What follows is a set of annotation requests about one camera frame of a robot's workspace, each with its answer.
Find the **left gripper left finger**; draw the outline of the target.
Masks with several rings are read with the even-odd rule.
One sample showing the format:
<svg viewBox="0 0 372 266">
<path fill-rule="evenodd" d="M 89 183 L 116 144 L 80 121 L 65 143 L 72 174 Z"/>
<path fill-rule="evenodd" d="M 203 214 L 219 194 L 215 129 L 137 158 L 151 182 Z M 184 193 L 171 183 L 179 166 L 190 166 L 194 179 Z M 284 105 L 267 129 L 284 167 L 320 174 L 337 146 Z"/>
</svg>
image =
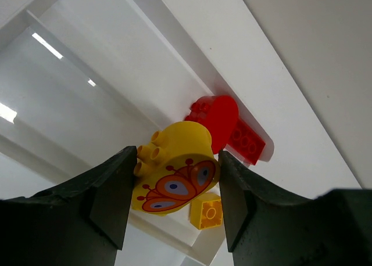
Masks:
<svg viewBox="0 0 372 266">
<path fill-rule="evenodd" d="M 2 265 L 114 265 L 123 248 L 137 150 L 32 197 L 1 201 Z"/>
</svg>

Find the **small yellow square lego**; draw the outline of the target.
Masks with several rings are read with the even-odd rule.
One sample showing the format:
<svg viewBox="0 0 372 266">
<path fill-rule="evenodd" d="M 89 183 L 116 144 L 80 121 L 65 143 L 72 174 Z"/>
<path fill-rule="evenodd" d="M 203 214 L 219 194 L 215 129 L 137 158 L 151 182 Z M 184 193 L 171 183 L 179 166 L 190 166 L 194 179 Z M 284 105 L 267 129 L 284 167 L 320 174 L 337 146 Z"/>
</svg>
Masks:
<svg viewBox="0 0 372 266">
<path fill-rule="evenodd" d="M 191 202 L 190 223 L 198 230 L 219 227 L 223 223 L 221 197 L 215 193 L 205 193 Z"/>
</svg>

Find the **red rectangular lego brick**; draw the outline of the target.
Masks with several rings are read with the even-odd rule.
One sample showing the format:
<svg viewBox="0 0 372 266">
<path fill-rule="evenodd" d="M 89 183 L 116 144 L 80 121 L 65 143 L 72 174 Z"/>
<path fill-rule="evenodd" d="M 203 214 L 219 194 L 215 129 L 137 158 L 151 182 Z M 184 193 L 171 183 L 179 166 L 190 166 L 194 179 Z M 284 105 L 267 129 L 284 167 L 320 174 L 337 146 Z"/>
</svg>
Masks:
<svg viewBox="0 0 372 266">
<path fill-rule="evenodd" d="M 245 162 L 256 165 L 266 143 L 246 122 L 239 118 L 227 145 L 238 153 Z"/>
</svg>

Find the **red rounded picture lego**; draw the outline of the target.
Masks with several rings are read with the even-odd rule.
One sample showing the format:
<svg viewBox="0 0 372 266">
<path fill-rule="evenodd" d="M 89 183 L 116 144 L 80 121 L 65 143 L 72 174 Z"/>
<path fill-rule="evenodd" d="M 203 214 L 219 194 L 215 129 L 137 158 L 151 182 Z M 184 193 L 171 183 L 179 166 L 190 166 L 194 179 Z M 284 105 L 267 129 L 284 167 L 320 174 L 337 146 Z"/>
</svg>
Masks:
<svg viewBox="0 0 372 266">
<path fill-rule="evenodd" d="M 212 137 L 212 152 L 217 154 L 226 146 L 238 121 L 236 101 L 228 95 L 203 96 L 190 106 L 185 121 L 202 124 Z"/>
</svg>

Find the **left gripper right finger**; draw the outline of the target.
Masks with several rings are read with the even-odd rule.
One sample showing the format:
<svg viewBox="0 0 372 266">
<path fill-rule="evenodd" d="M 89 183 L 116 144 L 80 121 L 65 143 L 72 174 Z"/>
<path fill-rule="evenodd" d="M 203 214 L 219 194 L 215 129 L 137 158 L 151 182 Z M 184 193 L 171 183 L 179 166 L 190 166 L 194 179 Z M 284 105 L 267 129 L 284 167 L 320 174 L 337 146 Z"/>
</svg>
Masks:
<svg viewBox="0 0 372 266">
<path fill-rule="evenodd" d="M 235 265 L 370 265 L 371 190 L 308 199 L 219 153 L 227 248 Z"/>
</svg>

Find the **yellow butterfly lego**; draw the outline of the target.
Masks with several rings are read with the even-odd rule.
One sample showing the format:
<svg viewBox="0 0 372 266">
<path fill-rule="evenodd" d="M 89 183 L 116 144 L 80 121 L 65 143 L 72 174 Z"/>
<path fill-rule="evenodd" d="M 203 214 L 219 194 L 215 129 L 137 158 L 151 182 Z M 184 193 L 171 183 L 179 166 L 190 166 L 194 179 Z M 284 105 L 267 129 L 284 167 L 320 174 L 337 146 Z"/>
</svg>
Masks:
<svg viewBox="0 0 372 266">
<path fill-rule="evenodd" d="M 193 121 L 156 131 L 148 144 L 137 148 L 134 175 L 133 210 L 155 215 L 180 210 L 220 179 L 210 132 Z"/>
</svg>

